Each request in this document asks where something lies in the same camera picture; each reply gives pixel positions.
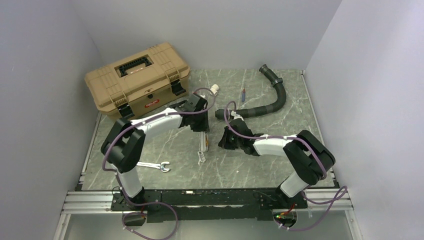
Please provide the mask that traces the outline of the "silver open-end wrench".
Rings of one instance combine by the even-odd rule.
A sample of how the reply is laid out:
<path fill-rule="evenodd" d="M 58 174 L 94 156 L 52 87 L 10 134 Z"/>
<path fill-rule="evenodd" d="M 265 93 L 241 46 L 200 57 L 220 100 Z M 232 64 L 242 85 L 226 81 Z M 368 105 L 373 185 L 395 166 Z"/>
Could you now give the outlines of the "silver open-end wrench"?
<path fill-rule="evenodd" d="M 169 164 L 170 164 L 170 162 L 168 162 L 168 161 L 163 161 L 161 163 L 150 163 L 150 162 L 139 161 L 136 165 L 139 166 L 139 167 L 158 169 L 163 173 L 167 173 L 171 170 L 170 168 L 167 168 L 167 165 L 169 165 Z"/>

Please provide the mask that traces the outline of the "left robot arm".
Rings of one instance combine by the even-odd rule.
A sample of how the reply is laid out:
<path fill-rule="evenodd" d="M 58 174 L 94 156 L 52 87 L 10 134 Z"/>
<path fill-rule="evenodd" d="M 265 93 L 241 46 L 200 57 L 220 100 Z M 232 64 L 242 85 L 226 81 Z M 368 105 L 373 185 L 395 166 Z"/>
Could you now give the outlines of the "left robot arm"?
<path fill-rule="evenodd" d="M 187 100 L 149 117 L 115 121 L 100 148 L 104 155 L 102 169 L 114 173 L 123 202 L 129 209 L 137 210 L 146 202 L 145 189 L 136 169 L 145 143 L 170 130 L 184 127 L 197 133 L 208 132 L 208 120 L 208 101 L 193 93 Z"/>

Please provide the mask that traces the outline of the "blue red pen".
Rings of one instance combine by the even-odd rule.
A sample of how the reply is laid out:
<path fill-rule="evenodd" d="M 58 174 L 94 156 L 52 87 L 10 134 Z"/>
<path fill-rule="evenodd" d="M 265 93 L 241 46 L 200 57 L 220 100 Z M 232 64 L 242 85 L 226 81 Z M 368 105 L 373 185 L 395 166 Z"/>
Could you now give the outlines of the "blue red pen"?
<path fill-rule="evenodd" d="M 243 88 L 241 91 L 241 102 L 244 103 L 246 100 L 246 89 Z"/>

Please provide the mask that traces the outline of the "white pipe fitting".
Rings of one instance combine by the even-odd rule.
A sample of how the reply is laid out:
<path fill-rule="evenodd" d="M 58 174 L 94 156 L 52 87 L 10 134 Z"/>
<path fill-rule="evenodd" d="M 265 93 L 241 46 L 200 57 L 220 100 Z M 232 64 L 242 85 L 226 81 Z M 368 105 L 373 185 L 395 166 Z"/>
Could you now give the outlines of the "white pipe fitting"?
<path fill-rule="evenodd" d="M 210 88 L 210 90 L 211 90 L 211 92 L 212 92 L 212 94 L 213 95 L 217 95 L 218 94 L 218 91 L 219 91 L 219 86 L 217 85 L 217 84 L 213 84 L 212 86 L 211 86 L 211 88 Z"/>

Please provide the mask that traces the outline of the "white remote control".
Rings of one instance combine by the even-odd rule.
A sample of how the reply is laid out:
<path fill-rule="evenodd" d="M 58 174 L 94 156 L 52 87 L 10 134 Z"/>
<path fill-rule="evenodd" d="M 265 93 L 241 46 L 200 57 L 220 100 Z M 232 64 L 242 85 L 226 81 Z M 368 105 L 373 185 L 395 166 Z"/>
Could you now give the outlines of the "white remote control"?
<path fill-rule="evenodd" d="M 202 131 L 202 132 L 200 132 L 199 136 L 200 136 L 199 150 L 202 151 L 202 152 L 207 152 L 208 150 L 206 149 L 205 137 L 208 138 L 208 133 L 205 132 L 205 131 Z"/>

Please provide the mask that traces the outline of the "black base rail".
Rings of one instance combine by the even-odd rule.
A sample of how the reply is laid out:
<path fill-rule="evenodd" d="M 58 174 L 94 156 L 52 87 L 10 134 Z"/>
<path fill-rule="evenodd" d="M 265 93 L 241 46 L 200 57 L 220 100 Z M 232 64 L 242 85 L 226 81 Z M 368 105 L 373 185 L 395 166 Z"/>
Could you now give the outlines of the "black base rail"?
<path fill-rule="evenodd" d="M 142 206 L 129 204 L 114 192 L 110 210 L 146 214 L 147 223 L 165 221 L 256 219 L 271 221 L 274 215 L 307 209 L 299 193 L 287 198 L 276 188 L 146 189 Z"/>

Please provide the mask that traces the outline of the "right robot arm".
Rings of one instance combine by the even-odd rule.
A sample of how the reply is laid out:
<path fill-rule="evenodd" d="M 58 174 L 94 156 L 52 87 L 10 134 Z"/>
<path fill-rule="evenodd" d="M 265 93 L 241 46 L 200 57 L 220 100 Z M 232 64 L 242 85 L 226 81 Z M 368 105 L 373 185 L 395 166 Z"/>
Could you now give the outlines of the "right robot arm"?
<path fill-rule="evenodd" d="M 302 190 L 326 178 L 336 163 L 334 155 L 308 130 L 289 136 L 253 133 L 243 118 L 224 127 L 218 146 L 256 157 L 287 157 L 294 172 L 276 189 L 275 200 L 282 208 L 289 207 Z"/>

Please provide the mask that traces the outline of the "tan plastic toolbox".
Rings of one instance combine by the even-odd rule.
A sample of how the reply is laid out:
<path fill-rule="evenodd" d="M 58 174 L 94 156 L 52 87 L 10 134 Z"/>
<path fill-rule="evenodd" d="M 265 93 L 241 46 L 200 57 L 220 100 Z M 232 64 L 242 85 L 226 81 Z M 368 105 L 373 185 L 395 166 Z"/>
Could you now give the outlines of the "tan plastic toolbox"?
<path fill-rule="evenodd" d="M 191 68 L 164 42 L 87 73 L 98 111 L 115 121 L 136 119 L 189 93 Z"/>

